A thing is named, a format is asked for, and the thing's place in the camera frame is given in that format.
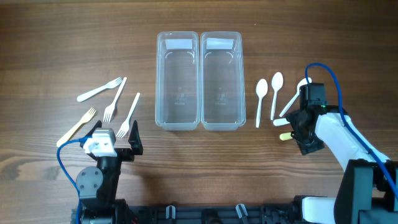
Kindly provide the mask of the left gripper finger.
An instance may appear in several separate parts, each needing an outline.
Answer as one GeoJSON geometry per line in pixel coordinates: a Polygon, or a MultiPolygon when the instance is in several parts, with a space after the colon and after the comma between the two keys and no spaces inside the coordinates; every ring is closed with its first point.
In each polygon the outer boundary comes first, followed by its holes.
{"type": "Polygon", "coordinates": [[[81,143],[85,143],[88,138],[92,137],[92,134],[94,133],[94,131],[97,128],[101,128],[101,127],[102,127],[102,121],[98,120],[96,122],[96,124],[93,126],[93,128],[82,138],[81,143]]]}
{"type": "Polygon", "coordinates": [[[138,123],[136,120],[134,120],[131,132],[129,135],[128,143],[131,146],[132,153],[134,155],[143,155],[143,145],[142,141],[139,136],[139,130],[138,130],[138,123]]]}

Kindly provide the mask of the yellow plastic fork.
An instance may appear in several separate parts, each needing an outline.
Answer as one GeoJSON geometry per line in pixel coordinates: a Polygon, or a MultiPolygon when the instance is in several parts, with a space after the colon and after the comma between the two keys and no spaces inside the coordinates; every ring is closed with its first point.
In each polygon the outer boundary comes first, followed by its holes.
{"type": "Polygon", "coordinates": [[[96,114],[96,110],[94,108],[90,108],[75,124],[69,131],[67,131],[58,141],[56,146],[60,147],[63,143],[67,142],[76,132],[77,130],[83,125],[88,123],[96,114]]]}

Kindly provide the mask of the yellow plastic spoon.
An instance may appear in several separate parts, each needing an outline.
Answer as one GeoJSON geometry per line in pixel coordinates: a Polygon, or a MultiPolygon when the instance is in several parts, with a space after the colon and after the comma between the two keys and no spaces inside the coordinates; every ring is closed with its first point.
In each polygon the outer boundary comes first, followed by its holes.
{"type": "Polygon", "coordinates": [[[291,133],[282,133],[282,134],[280,134],[279,138],[281,141],[287,141],[287,140],[293,139],[293,137],[291,136],[291,133]]]}

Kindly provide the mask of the thick white plastic fork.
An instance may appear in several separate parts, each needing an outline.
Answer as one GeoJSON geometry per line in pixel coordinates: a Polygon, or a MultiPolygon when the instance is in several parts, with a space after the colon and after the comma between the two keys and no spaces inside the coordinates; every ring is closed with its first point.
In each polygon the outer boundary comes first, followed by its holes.
{"type": "Polygon", "coordinates": [[[77,102],[85,101],[85,100],[91,98],[92,96],[95,96],[96,94],[98,94],[98,93],[100,93],[100,92],[102,92],[104,90],[116,88],[119,84],[121,84],[121,82],[122,82],[122,78],[118,77],[118,78],[108,82],[107,84],[101,86],[101,87],[98,87],[98,88],[96,88],[94,90],[90,90],[90,91],[88,91],[88,92],[86,92],[84,94],[81,94],[81,95],[77,96],[76,100],[77,100],[77,102]]]}

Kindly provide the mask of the thick white plastic spoon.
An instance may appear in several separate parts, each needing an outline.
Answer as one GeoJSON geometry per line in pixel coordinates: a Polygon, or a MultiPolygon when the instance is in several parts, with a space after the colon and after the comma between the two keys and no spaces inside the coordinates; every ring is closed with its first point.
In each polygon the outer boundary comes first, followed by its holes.
{"type": "Polygon", "coordinates": [[[290,122],[286,118],[279,118],[273,120],[273,125],[274,126],[284,126],[286,124],[289,124],[290,122]]]}

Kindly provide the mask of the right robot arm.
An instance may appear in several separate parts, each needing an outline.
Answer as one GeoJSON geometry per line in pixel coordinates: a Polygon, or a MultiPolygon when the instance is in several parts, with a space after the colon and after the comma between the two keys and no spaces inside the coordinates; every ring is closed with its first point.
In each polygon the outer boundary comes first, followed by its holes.
{"type": "Polygon", "coordinates": [[[336,197],[302,197],[306,222],[397,223],[397,163],[364,138],[345,110],[310,105],[286,119],[303,155],[328,147],[344,171],[336,197]]]}

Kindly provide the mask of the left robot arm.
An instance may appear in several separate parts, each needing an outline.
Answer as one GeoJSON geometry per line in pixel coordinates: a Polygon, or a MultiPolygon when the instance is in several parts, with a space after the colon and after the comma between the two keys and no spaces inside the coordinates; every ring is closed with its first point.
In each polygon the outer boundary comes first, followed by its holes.
{"type": "Polygon", "coordinates": [[[129,147],[115,148],[116,136],[111,128],[97,121],[80,147],[96,161],[77,175],[79,205],[72,211],[70,223],[139,223],[124,199],[116,199],[121,164],[143,154],[137,121],[129,135],[129,147]]]}

